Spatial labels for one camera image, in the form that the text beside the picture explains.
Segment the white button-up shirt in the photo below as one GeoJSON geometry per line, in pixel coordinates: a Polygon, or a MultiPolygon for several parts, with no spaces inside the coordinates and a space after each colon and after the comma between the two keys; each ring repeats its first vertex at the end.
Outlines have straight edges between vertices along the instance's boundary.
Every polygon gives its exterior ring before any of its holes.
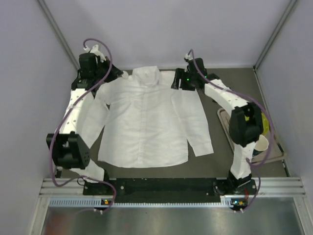
{"type": "Polygon", "coordinates": [[[123,168],[179,165],[214,152],[197,91],[174,90],[173,71],[156,66],[102,84],[82,128],[88,147],[100,138],[98,160],[123,168]]]}

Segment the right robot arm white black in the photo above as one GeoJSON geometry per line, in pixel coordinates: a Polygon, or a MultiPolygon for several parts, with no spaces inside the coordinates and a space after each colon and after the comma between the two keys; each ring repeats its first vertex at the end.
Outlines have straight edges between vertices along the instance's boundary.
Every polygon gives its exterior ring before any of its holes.
{"type": "Polygon", "coordinates": [[[229,114],[228,133],[234,143],[233,163],[226,182],[216,182],[214,191],[218,195],[238,193],[251,182],[253,149],[264,130],[261,109],[232,91],[216,74],[208,74],[201,58],[186,55],[184,59],[187,66],[176,69],[171,87],[202,90],[229,114]]]}

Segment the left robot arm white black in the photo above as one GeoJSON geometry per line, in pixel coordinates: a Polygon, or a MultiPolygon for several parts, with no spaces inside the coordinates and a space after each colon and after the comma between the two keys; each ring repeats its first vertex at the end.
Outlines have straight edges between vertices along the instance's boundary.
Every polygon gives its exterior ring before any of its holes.
{"type": "Polygon", "coordinates": [[[91,183],[103,181],[105,170],[90,158],[90,147],[82,138],[83,124],[97,87],[123,75],[97,46],[79,55],[80,68],[71,84],[69,104],[55,133],[46,137],[50,153],[50,171],[69,169],[91,183]]]}

